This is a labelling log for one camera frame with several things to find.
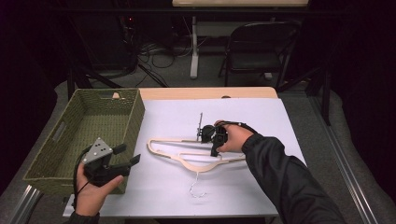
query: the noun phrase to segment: desk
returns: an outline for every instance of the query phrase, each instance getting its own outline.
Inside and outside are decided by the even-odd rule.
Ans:
[[[174,7],[306,7],[308,0],[173,0]],[[192,17],[191,78],[198,78],[197,20]]]
[[[286,153],[304,161],[286,110],[273,88],[140,90],[146,113],[134,153],[141,154],[141,159],[131,170],[125,194],[107,196],[101,216],[185,218],[277,215],[275,207],[262,192],[244,161],[224,164],[207,173],[200,173],[194,192],[207,194],[197,199],[191,197],[189,192],[196,173],[185,169],[178,162],[154,156],[146,148],[146,142],[151,137],[193,140],[199,114],[204,112],[202,125],[211,124],[216,119],[246,122],[259,133],[279,136],[285,144]],[[224,95],[233,98],[219,99]],[[202,148],[210,146],[199,145],[198,148],[183,150],[205,150]],[[155,148],[166,150],[166,147],[169,146]],[[222,155],[226,158],[231,154],[235,157],[234,153]],[[72,200],[66,206],[64,216],[68,217],[73,212]]]

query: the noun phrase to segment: person's right hand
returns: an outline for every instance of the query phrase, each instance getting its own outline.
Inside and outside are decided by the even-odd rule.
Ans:
[[[215,126],[221,123],[223,120],[218,120]],[[248,140],[248,138],[253,135],[253,132],[248,129],[242,128],[236,124],[225,124],[222,126],[228,133],[228,140],[223,146],[218,147],[218,152],[241,152],[242,145]]]

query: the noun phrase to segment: person's left hand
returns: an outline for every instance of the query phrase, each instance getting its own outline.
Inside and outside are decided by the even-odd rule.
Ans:
[[[116,176],[114,179],[103,185],[101,188],[93,184],[87,184],[87,177],[84,175],[84,164],[78,166],[77,188],[82,191],[78,194],[76,213],[80,216],[94,217],[99,213],[107,194],[116,188],[123,180],[123,176]]]

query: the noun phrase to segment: wooden hanger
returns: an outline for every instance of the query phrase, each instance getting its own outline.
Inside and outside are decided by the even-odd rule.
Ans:
[[[147,142],[148,145],[148,150],[157,156],[161,156],[161,157],[165,157],[168,159],[172,159],[175,161],[179,161],[181,162],[181,164],[186,167],[188,170],[194,171],[196,173],[202,173],[202,172],[207,172],[212,170],[213,168],[215,168],[216,166],[220,165],[220,164],[226,164],[229,162],[234,162],[234,161],[244,161],[245,160],[245,156],[240,156],[237,158],[231,158],[231,159],[227,159],[224,160],[221,155],[219,157],[218,161],[214,161],[208,165],[204,165],[204,166],[198,166],[198,165],[193,165],[187,161],[185,161],[183,158],[181,158],[182,155],[194,155],[194,156],[209,156],[210,157],[210,152],[203,152],[203,153],[198,153],[198,152],[179,152],[177,155],[175,154],[167,154],[164,151],[161,150],[156,150],[153,149],[151,146],[152,142],[177,142],[177,143],[197,143],[197,141],[195,140],[182,140],[182,139],[175,139],[175,138],[150,138]]]

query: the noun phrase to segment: black chair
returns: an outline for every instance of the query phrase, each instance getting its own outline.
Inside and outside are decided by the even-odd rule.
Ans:
[[[256,22],[236,28],[219,71],[220,77],[225,64],[224,86],[230,73],[278,73],[277,89],[299,31],[300,25],[293,21]]]

